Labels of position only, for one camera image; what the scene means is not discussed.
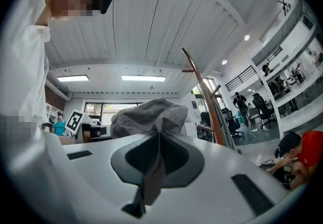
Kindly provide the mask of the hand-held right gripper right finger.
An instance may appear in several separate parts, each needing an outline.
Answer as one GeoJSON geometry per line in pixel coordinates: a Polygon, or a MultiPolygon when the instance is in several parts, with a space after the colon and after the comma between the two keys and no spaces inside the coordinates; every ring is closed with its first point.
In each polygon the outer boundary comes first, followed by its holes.
{"type": "Polygon", "coordinates": [[[160,133],[159,151],[165,167],[163,188],[187,187],[204,169],[201,151],[170,133],[160,133]]]}

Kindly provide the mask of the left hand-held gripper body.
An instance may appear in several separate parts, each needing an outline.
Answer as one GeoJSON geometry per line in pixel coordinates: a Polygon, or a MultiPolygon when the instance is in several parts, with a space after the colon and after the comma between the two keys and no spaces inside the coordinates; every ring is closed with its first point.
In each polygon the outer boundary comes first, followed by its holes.
{"type": "Polygon", "coordinates": [[[92,119],[88,114],[73,110],[66,122],[66,130],[75,138],[76,142],[89,142],[91,129],[96,135],[101,130],[101,125],[98,125],[97,120],[92,119]]]}

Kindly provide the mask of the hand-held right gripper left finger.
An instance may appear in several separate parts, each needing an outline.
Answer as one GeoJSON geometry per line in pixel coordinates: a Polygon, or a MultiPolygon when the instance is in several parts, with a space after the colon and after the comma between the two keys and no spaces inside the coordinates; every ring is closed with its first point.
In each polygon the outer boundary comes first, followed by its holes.
{"type": "Polygon", "coordinates": [[[111,166],[122,182],[140,186],[146,174],[158,161],[159,132],[117,149],[111,156],[111,166]]]}

